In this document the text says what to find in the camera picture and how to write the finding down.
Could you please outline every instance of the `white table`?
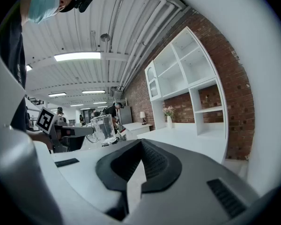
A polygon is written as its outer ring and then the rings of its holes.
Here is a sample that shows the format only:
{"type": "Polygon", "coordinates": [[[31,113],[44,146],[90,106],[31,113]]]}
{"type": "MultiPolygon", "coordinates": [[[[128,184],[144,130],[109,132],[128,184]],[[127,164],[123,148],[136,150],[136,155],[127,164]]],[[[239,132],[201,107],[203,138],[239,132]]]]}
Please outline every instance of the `white table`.
{"type": "Polygon", "coordinates": [[[149,133],[137,135],[138,139],[145,138],[164,142],[183,149],[204,154],[222,164],[226,156],[225,139],[210,135],[196,135],[194,124],[175,124],[175,128],[161,128],[149,133]]]}
{"type": "Polygon", "coordinates": [[[150,126],[152,124],[142,125],[140,122],[124,124],[123,127],[126,128],[126,139],[137,139],[137,135],[150,132],[150,126]]]}

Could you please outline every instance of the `white pipe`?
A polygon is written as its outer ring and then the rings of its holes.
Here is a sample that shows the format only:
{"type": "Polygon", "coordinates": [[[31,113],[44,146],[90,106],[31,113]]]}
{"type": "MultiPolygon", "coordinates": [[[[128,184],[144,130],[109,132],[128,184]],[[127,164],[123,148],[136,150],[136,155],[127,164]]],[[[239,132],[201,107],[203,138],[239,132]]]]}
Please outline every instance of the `white pipe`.
{"type": "Polygon", "coordinates": [[[122,78],[121,78],[121,81],[120,81],[120,84],[119,84],[119,88],[121,87],[122,83],[123,83],[123,79],[126,75],[126,72],[130,66],[130,63],[135,55],[135,52],[139,46],[139,44],[142,42],[142,39],[143,37],[145,36],[147,30],[149,29],[149,27],[151,26],[152,22],[154,21],[154,19],[156,18],[157,14],[160,12],[161,8],[165,5],[165,3],[167,2],[167,0],[160,0],[160,3],[158,4],[158,6],[155,8],[154,12],[152,13],[152,15],[150,16],[149,20],[147,21],[147,23],[145,24],[143,30],[141,31],[140,35],[139,35],[139,38],[136,40],[136,43],[134,44],[134,47],[132,49],[132,52],[129,56],[129,59],[127,61],[127,64],[125,66],[125,69],[124,69],[124,72],[123,72],[123,75],[122,75],[122,78]]]}
{"type": "Polygon", "coordinates": [[[130,68],[130,71],[125,79],[125,82],[124,82],[124,87],[128,81],[128,79],[130,78],[130,74],[132,73],[133,69],[134,69],[134,66],[136,64],[136,62],[138,61],[139,57],[141,56],[141,53],[144,51],[145,47],[147,46],[147,44],[150,42],[151,38],[153,37],[153,35],[156,33],[157,29],[159,28],[159,26],[164,22],[164,20],[167,18],[168,15],[170,15],[170,13],[174,10],[174,4],[170,3],[169,4],[169,7],[167,8],[167,10],[164,12],[164,14],[159,18],[159,20],[157,21],[157,23],[154,25],[153,29],[150,31],[149,35],[147,36],[147,39],[146,41],[141,45],[141,48],[139,50],[139,52],[137,53],[132,65],[131,65],[131,68],[130,68]]]}
{"type": "Polygon", "coordinates": [[[28,108],[30,111],[35,111],[35,112],[40,112],[41,110],[33,109],[33,108],[28,108]]]}
{"type": "MultiPolygon", "coordinates": [[[[159,30],[159,32],[156,34],[156,36],[154,37],[154,39],[152,40],[151,42],[151,45],[155,42],[155,40],[158,38],[158,36],[161,34],[161,32],[166,28],[166,26],[168,26],[168,24],[173,20],[173,18],[181,11],[181,6],[179,6],[177,3],[175,3],[174,1],[171,1],[171,0],[167,0],[168,2],[174,4],[175,6],[178,7],[178,9],[175,11],[175,13],[167,20],[167,22],[162,26],[162,28],[159,30]]],[[[147,49],[146,51],[144,52],[144,54],[147,53],[147,51],[149,50],[149,48],[151,47],[150,46],[147,46],[147,49]]],[[[125,83],[125,85],[123,86],[123,88],[125,88],[128,84],[128,82],[130,81],[130,79],[132,78],[133,74],[135,73],[136,69],[139,67],[141,63],[141,60],[138,62],[137,66],[135,66],[133,72],[130,74],[130,77],[129,79],[127,80],[127,82],[125,83]]]]}

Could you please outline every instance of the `black vent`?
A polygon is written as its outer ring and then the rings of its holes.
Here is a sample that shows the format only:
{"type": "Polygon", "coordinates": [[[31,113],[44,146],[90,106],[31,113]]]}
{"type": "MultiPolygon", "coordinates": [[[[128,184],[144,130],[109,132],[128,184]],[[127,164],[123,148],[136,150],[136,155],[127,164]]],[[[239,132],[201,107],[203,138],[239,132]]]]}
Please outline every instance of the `black vent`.
{"type": "Polygon", "coordinates": [[[245,206],[219,179],[208,181],[210,189],[231,218],[245,211],[245,206]]]}
{"type": "Polygon", "coordinates": [[[161,174],[168,165],[166,156],[158,153],[147,144],[142,145],[141,160],[144,164],[147,180],[161,174]]]}

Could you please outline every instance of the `surgical mask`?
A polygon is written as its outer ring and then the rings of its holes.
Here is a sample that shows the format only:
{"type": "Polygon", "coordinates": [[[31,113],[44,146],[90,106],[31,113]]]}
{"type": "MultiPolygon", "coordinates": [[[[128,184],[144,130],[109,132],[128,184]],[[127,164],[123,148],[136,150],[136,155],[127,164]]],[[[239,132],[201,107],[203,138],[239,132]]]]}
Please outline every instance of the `surgical mask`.
{"type": "Polygon", "coordinates": [[[40,23],[48,17],[54,16],[59,7],[59,0],[31,0],[28,19],[40,23]]]}

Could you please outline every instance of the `cabinet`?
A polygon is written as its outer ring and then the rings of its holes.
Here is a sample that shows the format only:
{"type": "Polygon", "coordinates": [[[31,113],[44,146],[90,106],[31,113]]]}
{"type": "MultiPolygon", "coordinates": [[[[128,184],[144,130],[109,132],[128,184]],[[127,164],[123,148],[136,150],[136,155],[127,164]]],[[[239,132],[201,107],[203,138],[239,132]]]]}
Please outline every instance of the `cabinet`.
{"type": "Polygon", "coordinates": [[[157,79],[157,74],[154,66],[154,62],[152,61],[145,69],[147,86],[149,89],[150,100],[154,101],[158,98],[161,98],[160,86],[157,79]]]}
{"type": "Polygon", "coordinates": [[[197,136],[208,136],[228,141],[227,106],[221,80],[204,46],[186,27],[151,61],[145,69],[156,129],[166,126],[160,112],[168,98],[189,92],[195,118],[197,136]],[[199,90],[217,86],[219,105],[202,107],[199,90]],[[209,112],[223,113],[223,122],[205,123],[209,112]]]}

